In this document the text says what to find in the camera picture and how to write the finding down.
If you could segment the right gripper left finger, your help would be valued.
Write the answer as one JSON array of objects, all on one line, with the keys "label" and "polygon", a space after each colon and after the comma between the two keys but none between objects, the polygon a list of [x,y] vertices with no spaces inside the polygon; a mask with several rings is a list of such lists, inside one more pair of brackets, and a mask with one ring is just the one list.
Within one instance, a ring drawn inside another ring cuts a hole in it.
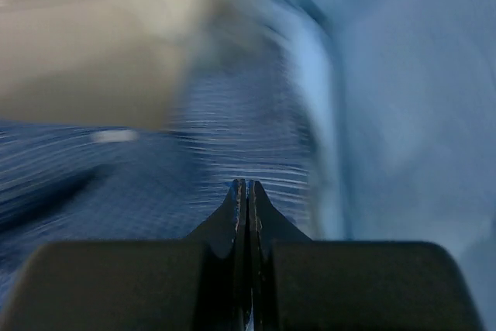
[{"label": "right gripper left finger", "polygon": [[32,253],[3,330],[244,330],[246,184],[179,240],[65,241]]}]

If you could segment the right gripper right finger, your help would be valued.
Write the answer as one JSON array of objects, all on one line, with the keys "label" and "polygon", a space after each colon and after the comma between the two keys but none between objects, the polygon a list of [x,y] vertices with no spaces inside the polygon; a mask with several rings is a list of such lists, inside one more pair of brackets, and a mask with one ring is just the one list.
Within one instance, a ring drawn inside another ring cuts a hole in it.
[{"label": "right gripper right finger", "polygon": [[319,241],[247,196],[257,330],[481,330],[454,259],[428,242]]}]

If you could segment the blue checked shirt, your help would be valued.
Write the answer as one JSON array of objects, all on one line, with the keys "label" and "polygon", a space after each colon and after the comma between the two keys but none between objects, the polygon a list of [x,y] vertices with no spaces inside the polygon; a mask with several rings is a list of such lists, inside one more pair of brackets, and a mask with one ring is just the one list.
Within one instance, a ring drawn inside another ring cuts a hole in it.
[{"label": "blue checked shirt", "polygon": [[2,121],[2,293],[45,243],[183,237],[236,178],[260,181],[309,236],[338,236],[320,154],[328,14],[316,0],[258,2],[269,45],[190,81],[168,130]]}]

